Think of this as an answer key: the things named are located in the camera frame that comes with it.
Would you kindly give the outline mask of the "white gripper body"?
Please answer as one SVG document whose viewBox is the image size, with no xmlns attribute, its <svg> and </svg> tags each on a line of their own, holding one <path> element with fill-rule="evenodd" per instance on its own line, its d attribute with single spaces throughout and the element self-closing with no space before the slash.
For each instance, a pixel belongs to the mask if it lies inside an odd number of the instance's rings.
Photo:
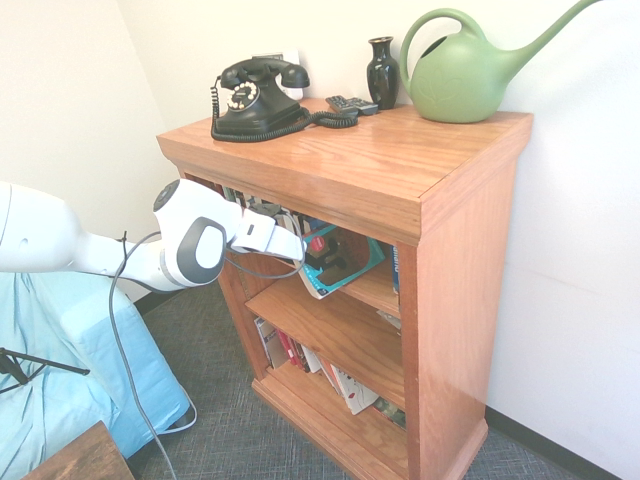
<svg viewBox="0 0 640 480">
<path fill-rule="evenodd" d="M 239 253 L 255 252 L 302 261 L 303 242 L 294 232 L 281 227 L 272 217 L 245 209 L 230 248 Z"/>
</svg>

